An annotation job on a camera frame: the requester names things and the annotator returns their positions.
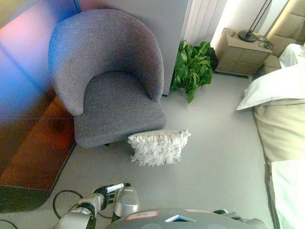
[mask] power cord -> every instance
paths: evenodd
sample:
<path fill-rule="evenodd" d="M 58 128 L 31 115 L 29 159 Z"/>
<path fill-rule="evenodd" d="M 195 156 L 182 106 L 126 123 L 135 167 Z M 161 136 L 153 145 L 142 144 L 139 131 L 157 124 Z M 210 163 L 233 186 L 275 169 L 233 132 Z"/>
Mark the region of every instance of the power cord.
<path fill-rule="evenodd" d="M 258 45 L 260 47 L 273 50 L 273 44 L 269 42 L 263 35 L 258 35 L 257 40 L 259 41 Z"/>
<path fill-rule="evenodd" d="M 56 210 L 56 205 L 55 205 L 55 203 L 56 203 L 56 199 L 58 198 L 58 196 L 61 194 L 61 193 L 64 193 L 64 192 L 71 192 L 71 193 L 74 193 L 74 194 L 76 194 L 76 195 L 78 195 L 80 198 L 83 198 L 83 196 L 81 195 L 81 194 L 79 194 L 77 191 L 74 191 L 74 190 L 62 190 L 62 191 L 60 191 L 60 192 L 58 192 L 56 195 L 55 195 L 55 197 L 54 197 L 54 199 L 53 199 L 53 211 L 54 211 L 54 213 L 55 213 L 55 215 L 57 216 L 57 218 L 61 218 L 61 216 L 58 214 L 58 212 L 57 212 L 57 210 Z"/>
<path fill-rule="evenodd" d="M 71 192 L 71 193 L 74 193 L 74 194 L 78 195 L 80 198 L 83 198 L 83 196 L 82 196 L 80 193 L 78 193 L 77 191 L 74 191 L 74 190 L 69 190 L 69 189 L 68 189 L 68 190 L 62 190 L 62 191 L 58 192 L 58 193 L 55 195 L 54 199 L 53 199 L 53 211 L 54 211 L 54 213 L 55 213 L 55 215 L 57 216 L 58 219 L 60 219 L 61 216 L 58 214 L 58 212 L 57 212 L 57 210 L 56 210 L 56 205 L 55 205 L 55 203 L 56 203 L 56 199 L 58 198 L 58 196 L 59 196 L 61 193 L 64 193 L 64 192 Z M 77 206 L 77 204 L 74 204 L 74 205 L 69 209 L 69 211 L 71 211 L 75 206 Z M 104 216 L 104 215 L 102 215 L 102 214 L 99 213 L 99 212 L 98 212 L 98 214 L 99 214 L 101 217 L 104 217 L 104 218 L 106 218 L 106 219 L 112 219 L 112 217 Z"/>
<path fill-rule="evenodd" d="M 9 224 L 11 224 L 15 229 L 18 229 L 18 227 L 15 225 L 15 224 L 13 224 L 12 222 L 9 222 L 8 220 L 5 220 L 5 219 L 0 219 L 0 222 L 6 222 L 6 223 L 9 223 Z"/>
<path fill-rule="evenodd" d="M 97 213 L 97 214 L 99 214 L 100 216 L 102 216 L 102 217 L 104 217 L 104 218 L 106 218 L 106 219 L 112 219 L 112 217 L 108 217 L 108 216 L 103 216 L 101 213 Z"/>

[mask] armchair cushion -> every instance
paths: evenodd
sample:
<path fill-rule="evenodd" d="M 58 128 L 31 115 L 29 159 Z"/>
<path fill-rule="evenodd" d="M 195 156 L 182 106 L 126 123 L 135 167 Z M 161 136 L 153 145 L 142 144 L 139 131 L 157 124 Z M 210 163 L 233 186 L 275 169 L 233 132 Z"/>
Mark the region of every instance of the armchair cushion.
<path fill-rule="evenodd" d="M 74 117 L 75 140 L 83 147 L 127 139 L 164 125 L 160 101 L 151 100 L 139 79 L 126 72 L 94 77 L 86 88 L 84 113 Z"/>

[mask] mattress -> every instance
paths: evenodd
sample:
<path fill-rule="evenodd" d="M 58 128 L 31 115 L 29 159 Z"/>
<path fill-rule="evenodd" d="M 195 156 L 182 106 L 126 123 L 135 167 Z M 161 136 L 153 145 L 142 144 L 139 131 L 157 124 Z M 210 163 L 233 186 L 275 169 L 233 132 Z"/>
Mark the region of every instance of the mattress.
<path fill-rule="evenodd" d="M 305 99 L 264 103 L 254 115 L 269 162 L 305 159 Z"/>
<path fill-rule="evenodd" d="M 305 99 L 283 99 L 254 109 L 271 176 L 269 193 L 276 229 L 305 225 Z"/>

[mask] headboard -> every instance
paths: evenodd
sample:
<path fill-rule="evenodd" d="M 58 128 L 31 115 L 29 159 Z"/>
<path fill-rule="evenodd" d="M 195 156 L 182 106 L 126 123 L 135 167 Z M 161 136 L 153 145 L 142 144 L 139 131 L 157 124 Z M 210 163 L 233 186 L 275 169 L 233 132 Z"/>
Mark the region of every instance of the headboard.
<path fill-rule="evenodd" d="M 305 0 L 289 0 L 278 20 L 266 36 L 279 57 L 287 45 L 305 41 Z"/>

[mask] white curtain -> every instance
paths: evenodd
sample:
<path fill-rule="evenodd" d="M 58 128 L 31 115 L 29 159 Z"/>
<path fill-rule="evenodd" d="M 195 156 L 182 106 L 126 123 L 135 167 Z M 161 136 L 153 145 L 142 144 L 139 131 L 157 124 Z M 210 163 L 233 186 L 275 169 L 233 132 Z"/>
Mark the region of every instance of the white curtain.
<path fill-rule="evenodd" d="M 210 42 L 227 0 L 190 0 L 185 30 L 181 40 L 193 45 Z"/>

